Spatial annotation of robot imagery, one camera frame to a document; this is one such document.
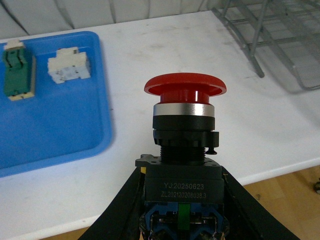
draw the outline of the white terminal block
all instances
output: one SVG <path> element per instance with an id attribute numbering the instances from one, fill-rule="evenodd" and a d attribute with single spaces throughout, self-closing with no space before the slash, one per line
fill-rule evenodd
<path id="1" fill-rule="evenodd" d="M 56 57 L 48 59 L 48 73 L 56 84 L 72 79 L 90 78 L 90 63 L 85 52 L 75 47 L 56 51 Z"/>

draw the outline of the red button cap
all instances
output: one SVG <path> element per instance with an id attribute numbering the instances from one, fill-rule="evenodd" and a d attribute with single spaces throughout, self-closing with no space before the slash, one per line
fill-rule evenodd
<path id="1" fill-rule="evenodd" d="M 148 94 L 160 96 L 163 103 L 209 104 L 209 97 L 224 94 L 225 83 L 219 78 L 201 73 L 169 73 L 150 79 L 144 86 Z"/>

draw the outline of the white tabletop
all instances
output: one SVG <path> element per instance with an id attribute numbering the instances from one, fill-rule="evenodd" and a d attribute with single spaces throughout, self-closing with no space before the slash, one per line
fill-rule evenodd
<path id="1" fill-rule="evenodd" d="M 212 12 L 85 30 L 100 37 L 113 141 L 95 157 L 0 178 L 1 240 L 40 239 L 91 225 L 132 173 L 135 159 L 159 155 L 152 129 L 159 97 L 144 93 L 144 85 L 161 74 L 195 72 L 225 82 L 226 94 L 210 100 L 220 147 L 209 157 L 240 183 L 320 164 L 320 91 L 285 90 L 279 82 L 295 79 L 272 54 L 262 60 L 266 76 L 260 79 Z M 269 71 L 271 63 L 278 69 Z"/>

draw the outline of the metal wire rack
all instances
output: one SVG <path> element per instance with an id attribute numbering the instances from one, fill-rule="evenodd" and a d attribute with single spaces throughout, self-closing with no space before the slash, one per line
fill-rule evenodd
<path id="1" fill-rule="evenodd" d="M 227 0 L 213 13 L 235 33 L 257 75 L 265 76 L 256 49 L 269 46 L 304 90 L 320 89 L 319 0 Z"/>

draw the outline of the blue plastic tray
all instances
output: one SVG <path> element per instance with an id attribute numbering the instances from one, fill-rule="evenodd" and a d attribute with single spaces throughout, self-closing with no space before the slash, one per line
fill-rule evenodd
<path id="1" fill-rule="evenodd" d="M 97 155 L 112 138 L 99 37 L 82 31 L 22 42 L 36 57 L 35 96 L 18 101 L 5 96 L 1 59 L 0 177 Z M 71 47 L 86 52 L 91 78 L 56 84 L 48 58 Z"/>

